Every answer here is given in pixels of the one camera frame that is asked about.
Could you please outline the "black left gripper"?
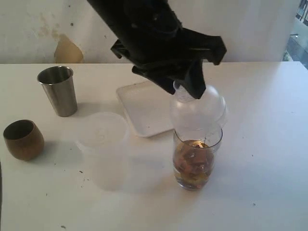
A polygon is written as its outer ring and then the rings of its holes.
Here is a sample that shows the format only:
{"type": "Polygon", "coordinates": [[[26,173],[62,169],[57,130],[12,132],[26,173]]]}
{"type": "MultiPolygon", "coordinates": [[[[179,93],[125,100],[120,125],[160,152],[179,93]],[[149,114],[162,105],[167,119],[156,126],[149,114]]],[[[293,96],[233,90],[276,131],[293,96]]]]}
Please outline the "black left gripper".
{"type": "Polygon", "coordinates": [[[125,57],[133,63],[132,72],[158,85],[166,92],[174,94],[173,83],[182,85],[195,99],[201,99],[206,90],[203,75],[203,60],[219,65],[227,48],[220,36],[209,36],[182,29],[172,40],[162,43],[147,43],[144,56],[134,56],[124,44],[117,40],[111,47],[118,57],[125,57]]]}

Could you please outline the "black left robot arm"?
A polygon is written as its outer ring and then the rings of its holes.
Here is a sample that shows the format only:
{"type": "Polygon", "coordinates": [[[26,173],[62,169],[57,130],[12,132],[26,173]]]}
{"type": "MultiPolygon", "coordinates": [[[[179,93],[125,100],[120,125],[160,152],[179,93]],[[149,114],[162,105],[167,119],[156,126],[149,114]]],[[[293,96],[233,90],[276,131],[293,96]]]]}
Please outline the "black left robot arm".
{"type": "Polygon", "coordinates": [[[91,0],[91,7],[117,36],[112,52],[133,63],[132,72],[174,94],[183,86],[195,99],[206,89],[202,62],[220,64],[220,36],[182,26],[166,0],[91,0]]]}

